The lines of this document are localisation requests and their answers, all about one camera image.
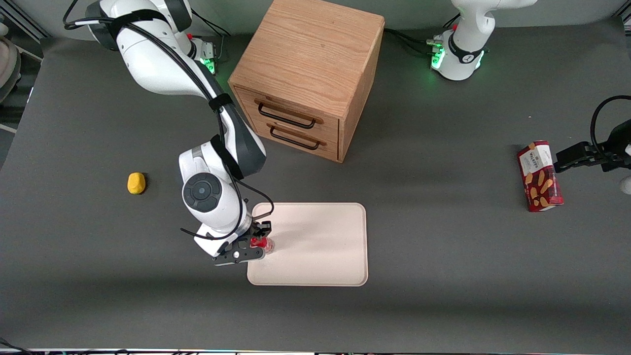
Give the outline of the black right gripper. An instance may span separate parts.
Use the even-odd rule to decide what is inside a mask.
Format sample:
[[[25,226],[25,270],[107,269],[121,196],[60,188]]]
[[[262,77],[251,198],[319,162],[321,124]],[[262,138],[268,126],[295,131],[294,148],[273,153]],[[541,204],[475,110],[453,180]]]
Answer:
[[[215,267],[233,265],[239,263],[248,263],[254,260],[260,260],[265,257],[265,251],[262,248],[251,248],[252,240],[256,241],[266,238],[271,232],[271,221],[253,222],[250,227],[243,232],[235,240],[235,248],[229,251],[223,251],[219,256],[213,258]]]

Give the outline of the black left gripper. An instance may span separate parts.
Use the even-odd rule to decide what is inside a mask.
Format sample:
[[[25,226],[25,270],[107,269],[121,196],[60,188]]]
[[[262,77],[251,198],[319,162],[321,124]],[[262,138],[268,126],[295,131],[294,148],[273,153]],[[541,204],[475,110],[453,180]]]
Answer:
[[[608,139],[602,143],[579,142],[572,148],[559,151],[555,162],[555,173],[572,168],[591,167],[601,164],[604,173],[615,169],[631,169],[630,156],[631,120],[618,124]]]

